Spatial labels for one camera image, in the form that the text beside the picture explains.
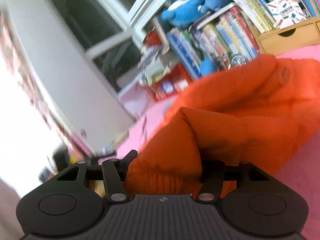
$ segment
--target white window frame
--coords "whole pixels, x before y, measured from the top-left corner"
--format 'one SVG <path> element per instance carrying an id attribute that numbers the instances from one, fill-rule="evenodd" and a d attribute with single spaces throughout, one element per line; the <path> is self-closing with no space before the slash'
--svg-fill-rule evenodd
<path id="1" fill-rule="evenodd" d="M 122 28 L 123 32 L 117 33 L 87 49 L 85 52 L 86 57 L 90 60 L 95 60 L 130 39 L 140 49 L 146 36 L 145 25 L 151 21 L 165 1 L 136 0 L 131 9 L 128 10 L 119 0 L 97 0 Z"/>

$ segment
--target pink desk surface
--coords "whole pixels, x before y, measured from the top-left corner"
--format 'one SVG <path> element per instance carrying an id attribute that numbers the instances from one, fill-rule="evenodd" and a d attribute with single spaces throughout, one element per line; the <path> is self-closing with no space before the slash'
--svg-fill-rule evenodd
<path id="1" fill-rule="evenodd" d="M 320 45 L 309 46 L 277 56 L 320 61 Z M 165 109 L 176 97 L 154 104 L 130 129 L 128 139 L 119 147 L 117 158 L 145 143 L 160 124 Z M 302 195 L 309 204 L 309 217 L 302 234 L 307 240 L 320 239 L 320 130 L 301 147 L 278 172 L 276 178 Z"/>

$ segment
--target orange jacket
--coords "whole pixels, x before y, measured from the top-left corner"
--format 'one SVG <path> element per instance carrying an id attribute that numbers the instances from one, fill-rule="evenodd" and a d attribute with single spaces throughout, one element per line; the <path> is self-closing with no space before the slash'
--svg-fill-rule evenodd
<path id="1" fill-rule="evenodd" d="M 195 196 L 201 156 L 226 165 L 250 161 L 274 174 L 319 127 L 319 76 L 316 60 L 261 55 L 195 82 L 130 164 L 125 189 Z"/>

